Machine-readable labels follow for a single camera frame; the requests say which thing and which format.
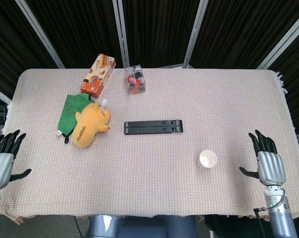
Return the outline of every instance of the small plastic container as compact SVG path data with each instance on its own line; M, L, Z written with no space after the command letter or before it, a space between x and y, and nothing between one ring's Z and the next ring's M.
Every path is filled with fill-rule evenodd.
M131 94L145 92L145 79L140 65L124 68L128 91Z

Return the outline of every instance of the floor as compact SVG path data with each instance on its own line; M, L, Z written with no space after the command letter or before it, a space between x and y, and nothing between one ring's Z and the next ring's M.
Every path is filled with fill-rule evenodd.
M204 222L199 223L197 217L197 238L209 238L209 230ZM78 218L81 233L85 234L89 228L89 219ZM24 219L18 226L4 215L0 215L0 238L79 238L74 218L72 216L36 216Z

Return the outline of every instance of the black backdrop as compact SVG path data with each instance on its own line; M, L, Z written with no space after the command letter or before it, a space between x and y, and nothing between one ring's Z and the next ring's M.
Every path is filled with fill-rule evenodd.
M296 133L299 134L299 36L269 67L282 73L285 88L288 90L286 99L292 115Z
M257 68L299 18L299 0L210 0L194 68Z
M199 0L123 0L130 65L184 62Z
M15 0L0 0L0 91L13 97L17 79L29 68L56 68Z
M66 68L90 68L99 53L122 57L111 0L27 0Z

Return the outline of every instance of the snack box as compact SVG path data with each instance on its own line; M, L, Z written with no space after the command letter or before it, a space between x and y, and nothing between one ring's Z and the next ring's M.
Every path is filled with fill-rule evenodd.
M145 79L140 65L124 68L128 91L131 94L145 92Z
M115 59L99 54L81 84L80 91L98 98L115 68Z

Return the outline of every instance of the metal pole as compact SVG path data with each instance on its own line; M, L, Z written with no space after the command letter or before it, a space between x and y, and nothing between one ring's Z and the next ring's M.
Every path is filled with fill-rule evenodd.
M52 46L50 40L48 39L47 35L45 34L44 30L42 29L41 25L39 24L38 20L36 19L35 15L31 11L30 7L28 6L25 0L15 0L17 5L20 7L21 11L25 15L26 19L31 24L32 28L34 29L37 36L40 38L41 42L45 46L46 50L56 63L58 68L65 68L64 64L62 63L61 59L59 58L56 50Z
M210 235L210 238L217 238L217 235L215 234L215 232L209 230L209 235Z
M123 67L129 67L130 62L129 62L129 53L128 53L128 46L127 46L126 32L125 32L122 1L119 0L118 3L117 0L112 0L112 3L114 8L116 29L118 31L118 38L119 38Z
M299 35L299 19L284 35L284 37L277 43L268 56L260 63L257 69L268 69L272 63L287 49L287 47L297 38Z
M5 103L9 104L11 102L11 99L9 99L6 95L4 95L2 92L0 92L0 99L4 101Z
M191 36L188 42L188 47L187 47L187 51L186 51L186 55L185 55L185 59L184 59L184 63L183 63L183 68L187 68L189 61L191 59L191 55L193 54L193 50L196 44L196 40L199 34L199 30L202 24L202 20L204 17L204 13L205 10L207 8L208 5L208 0L200 0L199 6L198 6L198 10L196 13L196 18L194 21L194 25L193 25L193 30L191 31Z

